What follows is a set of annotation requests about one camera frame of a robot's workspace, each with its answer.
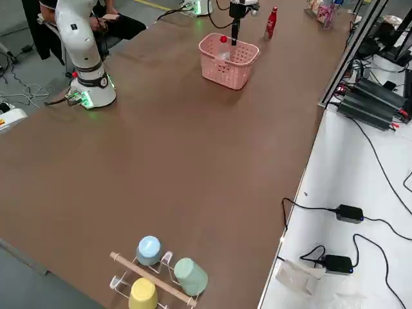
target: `power adapter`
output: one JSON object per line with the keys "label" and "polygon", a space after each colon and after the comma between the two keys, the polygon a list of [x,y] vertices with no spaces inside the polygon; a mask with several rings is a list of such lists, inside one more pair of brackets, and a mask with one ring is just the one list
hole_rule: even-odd
{"label": "power adapter", "polygon": [[30,53],[32,50],[33,50],[33,48],[30,45],[26,45],[26,46],[21,48],[21,51],[23,53]]}
{"label": "power adapter", "polygon": [[321,264],[329,274],[350,275],[353,273],[352,261],[347,256],[327,254],[324,256]]}
{"label": "power adapter", "polygon": [[339,205],[335,209],[336,219],[348,223],[359,224],[363,221],[363,211],[358,207],[352,207],[348,205]]}

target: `green led light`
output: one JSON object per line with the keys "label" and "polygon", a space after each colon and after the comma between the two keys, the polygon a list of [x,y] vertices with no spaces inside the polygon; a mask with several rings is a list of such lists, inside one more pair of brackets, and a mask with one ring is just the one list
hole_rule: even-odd
{"label": "green led light", "polygon": [[197,0],[197,2],[196,2],[196,8],[194,9],[194,13],[196,14],[196,15],[198,15],[198,14],[200,14],[201,12],[200,12],[200,0]]}
{"label": "green led light", "polygon": [[83,91],[83,99],[82,99],[82,105],[85,108],[91,108],[93,107],[93,102],[90,99],[89,93],[87,91]]}

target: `blue cup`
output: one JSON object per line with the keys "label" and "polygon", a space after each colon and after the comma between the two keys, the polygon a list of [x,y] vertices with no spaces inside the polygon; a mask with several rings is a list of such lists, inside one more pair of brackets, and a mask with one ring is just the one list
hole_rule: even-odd
{"label": "blue cup", "polygon": [[152,266],[162,258],[161,244],[154,236],[145,236],[137,246],[136,257],[140,264]]}

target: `plastic basket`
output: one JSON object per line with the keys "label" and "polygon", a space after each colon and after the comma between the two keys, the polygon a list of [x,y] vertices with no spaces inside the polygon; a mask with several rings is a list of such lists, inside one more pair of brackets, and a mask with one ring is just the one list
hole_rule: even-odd
{"label": "plastic basket", "polygon": [[211,33],[199,43],[201,53],[201,74],[206,79],[213,80],[235,90],[241,89],[247,82],[252,65],[259,56],[259,48],[237,41],[230,51],[229,61],[218,57],[220,37],[222,34]]}

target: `white table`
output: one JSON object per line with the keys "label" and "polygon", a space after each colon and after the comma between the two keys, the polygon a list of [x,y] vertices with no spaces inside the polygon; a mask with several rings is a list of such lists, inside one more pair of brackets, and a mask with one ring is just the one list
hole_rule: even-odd
{"label": "white table", "polygon": [[[402,186],[404,178],[412,171],[412,135],[407,135],[407,129],[394,134],[364,124],[361,126],[371,138],[393,186],[412,208],[412,194]],[[336,208],[342,203],[360,207],[365,216],[383,218],[399,233],[412,238],[412,216],[389,188],[369,143],[351,120],[333,111],[327,111],[323,116],[296,202],[306,207]],[[331,212],[295,207],[279,256],[302,263],[299,256],[322,244],[327,253],[349,256],[355,263],[354,233],[365,235],[385,250],[389,260],[389,283],[404,304],[412,308],[412,241],[397,237],[383,223],[365,221],[354,225],[337,221]],[[360,263],[354,274],[326,274],[316,295],[309,298],[292,292],[274,278],[282,263],[277,260],[262,309],[401,308],[385,284],[386,267],[380,250],[360,238],[357,243]],[[337,295],[351,295],[352,299],[353,296],[360,297],[361,306],[337,306],[338,302],[328,307],[333,299],[350,299]]]}

